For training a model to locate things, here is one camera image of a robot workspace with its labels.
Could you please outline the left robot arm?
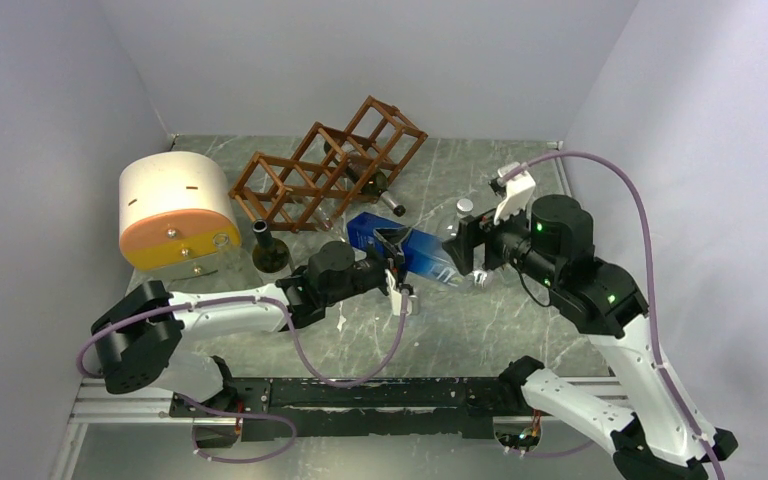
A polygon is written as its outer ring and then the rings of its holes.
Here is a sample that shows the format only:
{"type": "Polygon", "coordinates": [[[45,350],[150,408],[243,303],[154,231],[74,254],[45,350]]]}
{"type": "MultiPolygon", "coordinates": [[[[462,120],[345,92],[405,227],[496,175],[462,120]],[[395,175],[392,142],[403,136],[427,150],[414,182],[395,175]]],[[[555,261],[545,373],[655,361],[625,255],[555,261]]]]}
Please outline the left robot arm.
{"type": "Polygon", "coordinates": [[[324,319],[327,308],[371,290],[389,298],[393,314],[406,317],[416,304],[404,281],[403,243],[411,232],[375,229],[362,259],[350,244],[328,242],[289,276],[254,289],[186,293],[146,281],[93,323],[84,347],[95,350],[97,376],[110,394],[162,388],[224,415],[237,400],[227,365],[190,351],[189,343],[242,332],[294,333],[324,319]]]}

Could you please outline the clear glass bottle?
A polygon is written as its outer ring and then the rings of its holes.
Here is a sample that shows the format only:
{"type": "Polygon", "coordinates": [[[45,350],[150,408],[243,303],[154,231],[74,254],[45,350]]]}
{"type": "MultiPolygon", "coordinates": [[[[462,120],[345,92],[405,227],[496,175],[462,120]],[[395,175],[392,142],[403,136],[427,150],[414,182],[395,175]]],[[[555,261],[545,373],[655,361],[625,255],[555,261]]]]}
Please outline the clear glass bottle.
{"type": "Polygon", "coordinates": [[[217,233],[212,241],[218,273],[229,290],[250,290],[266,284],[253,264],[251,254],[235,244],[228,233],[217,233]]]}

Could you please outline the blue square bottle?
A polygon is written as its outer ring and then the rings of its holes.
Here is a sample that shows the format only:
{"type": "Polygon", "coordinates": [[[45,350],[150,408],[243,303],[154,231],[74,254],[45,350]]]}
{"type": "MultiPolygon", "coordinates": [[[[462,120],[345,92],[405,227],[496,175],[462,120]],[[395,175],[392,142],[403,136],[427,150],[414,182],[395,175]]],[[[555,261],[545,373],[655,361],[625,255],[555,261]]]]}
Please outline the blue square bottle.
{"type": "MultiPolygon", "coordinates": [[[[363,212],[348,221],[347,235],[349,243],[353,247],[364,250],[372,243],[382,253],[381,247],[373,238],[373,230],[402,226],[406,225],[369,212],[363,212]]],[[[492,272],[476,269],[471,273],[461,275],[448,254],[443,250],[442,242],[436,236],[412,229],[413,233],[404,244],[405,267],[409,272],[458,290],[484,289],[491,285],[494,279],[492,272]]]]}

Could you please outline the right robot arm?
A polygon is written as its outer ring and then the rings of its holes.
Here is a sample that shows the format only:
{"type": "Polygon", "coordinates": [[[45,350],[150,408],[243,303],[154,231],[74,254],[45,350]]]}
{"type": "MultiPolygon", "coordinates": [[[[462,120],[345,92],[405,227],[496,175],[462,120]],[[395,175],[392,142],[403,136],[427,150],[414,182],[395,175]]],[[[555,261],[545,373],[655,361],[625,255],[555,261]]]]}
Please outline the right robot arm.
{"type": "Polygon", "coordinates": [[[611,404],[525,356],[502,373],[502,406],[553,416],[607,452],[626,479],[704,479],[737,448],[730,431],[714,427],[672,378],[654,338],[649,306],[634,278],[599,259],[592,216],[573,198],[539,198],[529,213],[499,220],[493,212],[460,220],[443,244],[468,272],[482,247],[485,266],[511,267],[547,289],[549,304],[584,335],[613,370],[628,399],[611,404]]]}

